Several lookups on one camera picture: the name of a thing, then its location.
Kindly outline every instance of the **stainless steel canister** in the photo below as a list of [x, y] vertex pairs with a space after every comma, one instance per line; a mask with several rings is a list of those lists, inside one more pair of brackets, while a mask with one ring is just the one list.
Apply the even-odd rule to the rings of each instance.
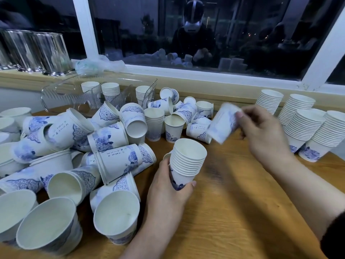
[[0, 42], [0, 70], [7, 70], [13, 69], [14, 66], [7, 55], [5, 48], [3, 47], [2, 43]]
[[74, 70], [62, 34], [36, 32], [33, 36], [38, 47], [43, 74], [60, 76]]
[[40, 72], [42, 70], [37, 49], [33, 40], [33, 31], [27, 30], [3, 30], [1, 31], [5, 43], [22, 72]]

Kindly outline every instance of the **wooden tabletop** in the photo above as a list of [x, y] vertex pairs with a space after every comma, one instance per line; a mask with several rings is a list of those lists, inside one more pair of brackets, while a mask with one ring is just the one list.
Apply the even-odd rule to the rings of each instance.
[[[141, 197], [139, 224], [158, 164], [173, 148], [163, 138], [146, 143], [154, 151], [157, 163], [134, 177]], [[285, 192], [252, 157], [247, 140], [240, 140], [236, 132], [223, 145], [212, 141], [204, 146], [208, 154], [195, 178], [197, 186], [162, 258], [326, 258]], [[345, 192], [342, 159], [332, 153], [316, 163], [298, 159]], [[39, 202], [47, 198], [44, 190], [38, 193]], [[88, 197], [77, 211], [84, 234], [79, 246], [66, 258], [118, 258], [126, 247], [112, 244], [95, 230]], [[53, 258], [39, 251], [17, 251], [3, 245], [0, 255], [6, 259]]]

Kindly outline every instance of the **window frame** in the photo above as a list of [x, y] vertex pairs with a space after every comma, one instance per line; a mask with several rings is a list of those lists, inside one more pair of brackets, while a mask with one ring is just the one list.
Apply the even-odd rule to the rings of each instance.
[[[93, 21], [88, 0], [73, 0], [77, 19], [88, 58], [98, 56]], [[313, 91], [327, 94], [345, 95], [345, 85], [326, 83], [328, 77], [345, 55], [345, 8], [339, 13], [324, 43], [314, 57], [302, 80], [258, 77], [241, 74], [193, 71], [144, 65], [127, 65], [125, 73], [144, 74], [196, 81], [212, 81], [224, 84], [246, 85], [265, 88], [280, 88], [296, 91]]]

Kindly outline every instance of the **person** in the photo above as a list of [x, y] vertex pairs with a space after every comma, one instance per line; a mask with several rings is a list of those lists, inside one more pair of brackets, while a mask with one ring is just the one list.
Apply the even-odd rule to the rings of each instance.
[[183, 12], [183, 26], [175, 31], [171, 52], [182, 59], [193, 56], [193, 65], [207, 66], [213, 58], [216, 41], [212, 29], [203, 24], [204, 5], [200, 0], [191, 0]]
[[[295, 158], [277, 118], [258, 105], [242, 110], [236, 118], [250, 152], [287, 193], [320, 240], [323, 253], [329, 259], [345, 258], [345, 194]], [[168, 163], [161, 161], [149, 189], [143, 226], [120, 259], [158, 259], [174, 235], [196, 182], [175, 191]]]

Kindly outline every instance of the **white wall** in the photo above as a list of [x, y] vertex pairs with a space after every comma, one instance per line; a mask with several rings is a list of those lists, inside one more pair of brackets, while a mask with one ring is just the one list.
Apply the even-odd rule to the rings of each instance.
[[0, 112], [16, 107], [29, 107], [33, 113], [44, 110], [41, 93], [0, 88]]

